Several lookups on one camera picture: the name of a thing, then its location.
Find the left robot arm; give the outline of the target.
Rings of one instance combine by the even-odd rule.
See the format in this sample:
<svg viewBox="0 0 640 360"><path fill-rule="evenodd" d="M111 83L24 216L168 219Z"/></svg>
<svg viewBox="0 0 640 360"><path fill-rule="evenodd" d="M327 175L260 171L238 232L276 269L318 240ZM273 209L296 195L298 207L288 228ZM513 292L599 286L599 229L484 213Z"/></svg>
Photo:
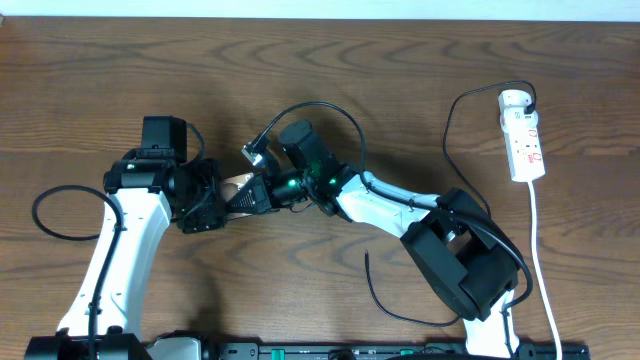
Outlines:
<svg viewBox="0 0 640 360"><path fill-rule="evenodd" d="M183 162L168 149L136 149L106 173L103 224L80 290L52 336L30 340L28 359L212 359L199 334L140 340L145 294L165 231L215 230L225 220L213 159Z"/></svg>

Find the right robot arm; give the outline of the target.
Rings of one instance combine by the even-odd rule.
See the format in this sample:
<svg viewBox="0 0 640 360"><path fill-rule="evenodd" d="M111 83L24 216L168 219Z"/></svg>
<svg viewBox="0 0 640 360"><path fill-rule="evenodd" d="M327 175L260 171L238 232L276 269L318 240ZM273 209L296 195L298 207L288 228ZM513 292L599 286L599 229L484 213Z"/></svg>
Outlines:
<svg viewBox="0 0 640 360"><path fill-rule="evenodd" d="M308 202L328 216L368 224L400 239L440 300L463 321L471 356L512 358L520 346L512 309L518 277L532 278L520 251L465 191L411 192L340 162L306 120L279 143L293 167L282 171L260 134L243 155L256 167L227 210L264 215Z"/></svg>

